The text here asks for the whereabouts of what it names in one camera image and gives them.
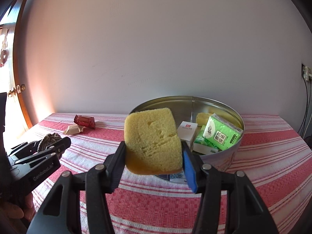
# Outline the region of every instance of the electrical outlet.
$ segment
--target electrical outlet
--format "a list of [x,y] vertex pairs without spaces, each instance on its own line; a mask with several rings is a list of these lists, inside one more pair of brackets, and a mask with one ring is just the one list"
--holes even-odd
[[301,75],[308,82],[312,80],[312,70],[303,64],[301,64]]

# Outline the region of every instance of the tablecloth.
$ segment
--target tablecloth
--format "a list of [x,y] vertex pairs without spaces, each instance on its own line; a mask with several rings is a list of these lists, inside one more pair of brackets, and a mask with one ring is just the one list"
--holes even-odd
[[[33,191],[38,209],[65,170],[89,170],[116,151],[124,139],[126,115],[93,114],[95,130],[70,136],[71,147],[62,166]],[[312,194],[312,153],[302,138],[278,116],[242,116],[245,135],[227,172],[243,170],[252,181],[282,234],[293,227]],[[40,140],[51,132],[62,133],[73,124],[74,114],[54,113],[31,128],[21,141]],[[200,195],[185,184],[155,176],[139,176],[125,168],[119,187],[106,196],[116,233],[191,233]],[[88,233],[85,194],[81,192],[82,232]],[[224,233],[226,195],[222,192],[218,234]]]

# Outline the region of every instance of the green plastic package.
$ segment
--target green plastic package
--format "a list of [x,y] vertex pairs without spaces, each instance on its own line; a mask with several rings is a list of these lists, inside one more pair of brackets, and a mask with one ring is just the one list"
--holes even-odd
[[233,146],[241,138],[243,130],[215,113],[208,119],[203,136],[221,150]]
[[202,145],[205,145],[205,146],[208,146],[208,147],[211,147],[211,148],[218,150],[219,148],[217,146],[213,145],[210,141],[208,141],[208,139],[204,138],[203,134],[204,134],[205,128],[206,128],[205,125],[202,126],[202,128],[199,131],[198,136],[194,140],[194,143],[202,144]]

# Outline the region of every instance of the beige snack wrapper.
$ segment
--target beige snack wrapper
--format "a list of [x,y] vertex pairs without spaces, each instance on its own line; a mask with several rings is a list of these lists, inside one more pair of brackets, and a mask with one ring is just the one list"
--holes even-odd
[[78,126],[77,124],[69,125],[68,128],[63,132],[63,134],[79,134],[83,132],[83,126]]

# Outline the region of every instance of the blue gripper pad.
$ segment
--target blue gripper pad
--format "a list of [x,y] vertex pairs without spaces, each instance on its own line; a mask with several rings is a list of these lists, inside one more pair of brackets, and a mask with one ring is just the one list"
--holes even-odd
[[183,171],[188,183],[188,187],[192,189],[193,193],[197,193],[198,185],[196,182],[196,171],[193,168],[186,150],[183,150]]

